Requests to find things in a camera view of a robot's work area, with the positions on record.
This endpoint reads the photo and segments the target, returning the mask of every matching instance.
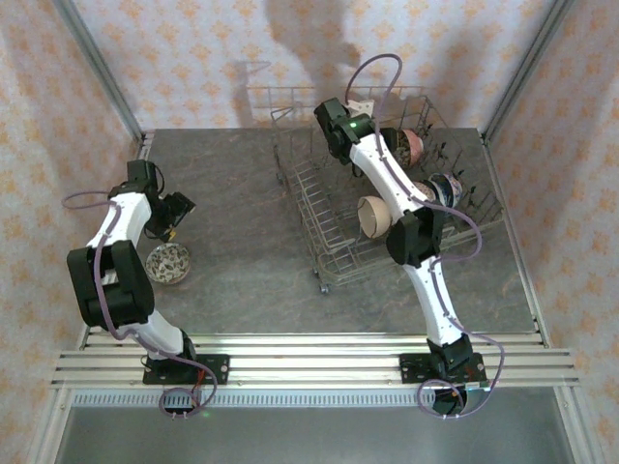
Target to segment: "floral wallpaper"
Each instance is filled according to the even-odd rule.
[[[0,462],[25,462],[61,349],[81,319],[65,257],[102,211],[63,211],[122,179],[132,140],[52,3],[0,2]]]
[[[386,51],[404,60],[400,85],[425,87],[448,124],[482,128],[552,1],[75,3],[145,129],[262,125],[257,87],[341,96],[356,67]],[[358,82],[386,85],[393,71],[376,63]]]
[[[576,2],[492,146],[556,346],[619,462],[619,5]]]

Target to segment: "vent grille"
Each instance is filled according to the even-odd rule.
[[[157,407],[160,391],[77,391],[75,407]],[[422,393],[422,403],[431,406],[433,391]],[[190,398],[172,393],[165,398],[165,407],[190,407]],[[305,408],[305,407],[397,407],[417,406],[412,392],[384,391],[218,391],[212,407]]]

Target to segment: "metal wire basket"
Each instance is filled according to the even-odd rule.
[[[384,106],[381,127],[411,129],[424,141],[420,161],[406,174],[413,181],[435,172],[453,173],[462,184],[458,209],[484,230],[502,220],[502,206],[487,174],[480,150],[467,153],[429,99],[410,95],[411,87],[397,87]],[[378,99],[384,88],[354,89],[353,100]],[[357,201],[377,195],[367,177],[355,177],[351,166],[342,166],[329,154],[313,105],[294,101],[271,111],[275,129],[274,154],[280,181],[299,213],[320,288],[343,285],[393,266],[384,240],[372,240],[361,231]],[[441,248],[447,249],[475,238],[468,225],[448,217]]]

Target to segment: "wallpaper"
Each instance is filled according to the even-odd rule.
[[[342,97],[383,52],[405,66],[452,126],[482,128],[551,0],[76,0],[144,129],[268,124],[261,87]],[[387,85],[392,63],[359,79]]]
[[[67,252],[104,214],[60,198],[118,183],[135,147],[51,2],[0,2],[0,82],[0,462],[15,464],[81,327]]]
[[[619,5],[576,2],[492,156],[556,346],[619,462]]]

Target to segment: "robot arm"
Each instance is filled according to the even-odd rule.
[[[387,249],[415,287],[426,319],[432,368],[439,377],[446,378],[450,371],[470,363],[473,350],[468,335],[452,322],[457,322],[456,313],[440,261],[436,262],[444,215],[408,196],[407,192],[412,192],[415,198],[428,201],[396,163],[382,135],[379,139],[384,157],[381,157],[374,123],[367,114],[351,115],[338,99],[321,103],[314,114],[331,155],[342,164],[352,162],[361,168],[387,204],[392,216]],[[432,279],[432,269],[440,295]]]
[[[139,337],[148,350],[147,366],[155,377],[172,377],[185,383],[195,368],[168,360],[165,352],[195,361],[189,337],[169,324],[155,309],[153,287],[135,250],[142,230],[149,230],[164,242],[174,236],[174,227],[192,211],[194,204],[182,193],[160,198],[157,167],[150,161],[128,163],[128,181],[112,189],[108,198],[121,208],[118,222],[103,244],[101,276],[105,300],[116,332]],[[72,250],[67,257],[82,319],[89,327],[108,330],[94,280],[96,248],[114,220],[116,208],[110,207],[99,232],[84,248]]]

